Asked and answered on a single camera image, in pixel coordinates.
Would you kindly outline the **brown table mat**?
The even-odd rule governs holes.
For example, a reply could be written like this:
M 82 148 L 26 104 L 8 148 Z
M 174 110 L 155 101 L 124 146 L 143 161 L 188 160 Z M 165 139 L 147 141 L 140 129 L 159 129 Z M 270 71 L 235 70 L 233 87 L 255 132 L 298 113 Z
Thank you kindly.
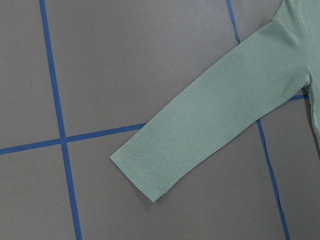
M 300 91 L 150 202 L 110 160 L 278 0 L 3 0 L 3 240 L 317 240 Z

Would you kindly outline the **olive green long-sleeve shirt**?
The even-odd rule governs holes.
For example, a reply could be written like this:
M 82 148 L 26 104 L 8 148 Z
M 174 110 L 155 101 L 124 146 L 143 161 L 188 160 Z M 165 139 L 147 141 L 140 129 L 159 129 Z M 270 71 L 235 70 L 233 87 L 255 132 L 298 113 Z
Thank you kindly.
M 320 3 L 284 0 L 270 23 L 213 64 L 110 158 L 155 202 L 301 89 L 319 135 Z

